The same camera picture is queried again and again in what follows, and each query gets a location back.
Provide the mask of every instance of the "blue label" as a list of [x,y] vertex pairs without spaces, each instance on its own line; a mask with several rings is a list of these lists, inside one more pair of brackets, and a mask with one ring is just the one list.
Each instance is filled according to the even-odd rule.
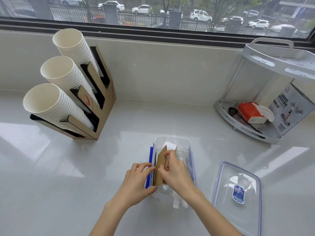
[[233,199],[236,202],[243,204],[244,203],[244,196],[245,196],[245,190],[242,187],[235,185],[234,190],[233,190],[233,194],[232,194]]

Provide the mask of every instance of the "forearm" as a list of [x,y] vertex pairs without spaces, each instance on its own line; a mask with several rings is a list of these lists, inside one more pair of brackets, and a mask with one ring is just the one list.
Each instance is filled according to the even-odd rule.
[[194,209],[211,236],[242,236],[200,190],[190,191],[183,199]]
[[127,210],[128,207],[119,204],[115,199],[107,202],[89,236],[113,236],[121,218]]

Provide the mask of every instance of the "red tissue package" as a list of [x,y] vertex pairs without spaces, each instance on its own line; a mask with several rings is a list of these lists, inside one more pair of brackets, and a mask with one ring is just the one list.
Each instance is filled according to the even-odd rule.
[[253,103],[240,103],[237,108],[250,124],[264,124],[267,121],[267,118],[259,113]]

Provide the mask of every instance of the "person's left hand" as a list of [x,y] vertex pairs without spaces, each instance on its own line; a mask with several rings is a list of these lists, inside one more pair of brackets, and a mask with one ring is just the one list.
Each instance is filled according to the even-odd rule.
[[156,167],[151,167],[149,162],[134,163],[130,170],[127,171],[125,179],[113,197],[113,200],[123,203],[126,207],[131,207],[140,203],[144,198],[157,190],[157,186],[152,186],[148,189],[144,188],[144,183]]

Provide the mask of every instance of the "person's right hand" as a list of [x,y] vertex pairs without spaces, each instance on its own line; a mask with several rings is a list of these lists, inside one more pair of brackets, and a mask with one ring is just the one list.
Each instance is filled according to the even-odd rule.
[[195,189],[195,185],[192,182],[188,173],[185,163],[176,159],[176,153],[174,150],[170,150],[164,153],[164,156],[168,156],[165,167],[161,165],[158,171],[161,174],[163,180],[182,198],[184,194]]

